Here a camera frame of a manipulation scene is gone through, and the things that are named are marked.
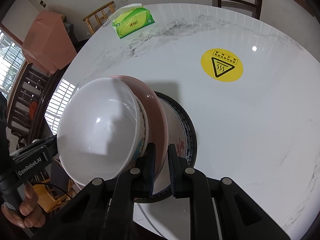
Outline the person's left hand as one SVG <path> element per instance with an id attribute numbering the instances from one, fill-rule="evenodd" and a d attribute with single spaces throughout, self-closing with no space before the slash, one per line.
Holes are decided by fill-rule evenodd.
<path id="1" fill-rule="evenodd" d="M 24 193 L 25 199 L 20 205 L 20 213 L 24 218 L 9 210 L 4 204 L 1 206 L 2 213 L 9 222 L 20 228 L 40 228 L 45 224 L 46 218 L 37 204 L 39 196 L 29 182 L 25 184 Z"/>

